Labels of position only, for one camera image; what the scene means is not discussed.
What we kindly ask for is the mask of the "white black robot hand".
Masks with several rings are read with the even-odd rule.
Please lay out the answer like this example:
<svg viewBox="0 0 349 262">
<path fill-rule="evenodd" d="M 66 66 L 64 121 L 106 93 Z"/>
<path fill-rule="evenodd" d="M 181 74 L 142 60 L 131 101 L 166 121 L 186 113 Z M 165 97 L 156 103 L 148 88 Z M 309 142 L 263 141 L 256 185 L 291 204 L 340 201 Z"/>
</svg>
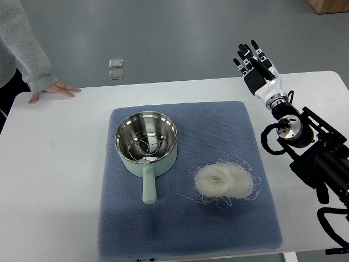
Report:
<svg viewBox="0 0 349 262">
<path fill-rule="evenodd" d="M 288 95 L 281 87 L 282 79 L 278 70 L 254 40 L 251 45 L 238 45 L 237 55 L 239 59 L 235 58 L 233 62 L 241 72 L 247 88 L 264 102 L 268 110 L 288 101 Z"/>
</svg>

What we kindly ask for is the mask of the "person's bare hand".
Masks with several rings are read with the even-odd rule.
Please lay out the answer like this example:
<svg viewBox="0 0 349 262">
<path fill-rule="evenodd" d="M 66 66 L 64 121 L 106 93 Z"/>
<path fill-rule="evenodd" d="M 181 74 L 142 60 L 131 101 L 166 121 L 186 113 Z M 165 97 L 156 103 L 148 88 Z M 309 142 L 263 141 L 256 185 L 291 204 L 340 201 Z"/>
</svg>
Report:
<svg viewBox="0 0 349 262">
<path fill-rule="evenodd" d="M 67 85 L 61 81 L 57 81 L 51 86 L 47 87 L 43 91 L 39 91 L 37 93 L 33 93 L 31 99 L 29 100 L 29 104 L 35 104 L 42 93 L 54 93 L 59 94 L 65 97 L 73 98 L 75 97 L 75 93 L 80 93 L 81 89 L 78 87 Z"/>
</svg>

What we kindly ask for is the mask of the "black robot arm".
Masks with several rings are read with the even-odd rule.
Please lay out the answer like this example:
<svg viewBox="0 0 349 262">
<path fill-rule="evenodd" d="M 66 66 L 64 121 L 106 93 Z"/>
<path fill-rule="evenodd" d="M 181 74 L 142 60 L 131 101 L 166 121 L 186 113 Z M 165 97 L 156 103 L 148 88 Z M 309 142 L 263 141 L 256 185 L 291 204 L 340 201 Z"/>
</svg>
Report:
<svg viewBox="0 0 349 262">
<path fill-rule="evenodd" d="M 340 248 L 326 254 L 348 253 L 348 242 L 338 235 L 326 215 L 348 216 L 348 147 L 346 138 L 309 108 L 299 112 L 293 105 L 294 92 L 272 95 L 266 102 L 276 123 L 261 134 L 262 147 L 274 156 L 287 153 L 291 170 L 316 191 L 324 206 L 317 218 L 327 235 Z"/>
</svg>

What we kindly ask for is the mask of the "grey sweatshirt forearm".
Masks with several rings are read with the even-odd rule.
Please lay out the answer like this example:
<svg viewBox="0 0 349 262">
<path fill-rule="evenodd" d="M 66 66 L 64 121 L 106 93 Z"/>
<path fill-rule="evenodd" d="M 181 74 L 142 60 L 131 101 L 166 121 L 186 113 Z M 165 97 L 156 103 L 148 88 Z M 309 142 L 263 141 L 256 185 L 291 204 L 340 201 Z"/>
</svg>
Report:
<svg viewBox="0 0 349 262">
<path fill-rule="evenodd" d="M 1 87 L 14 76 L 21 64 L 22 79 L 32 93 L 41 92 L 58 80 L 38 43 L 19 1 L 1 1 Z"/>
</svg>

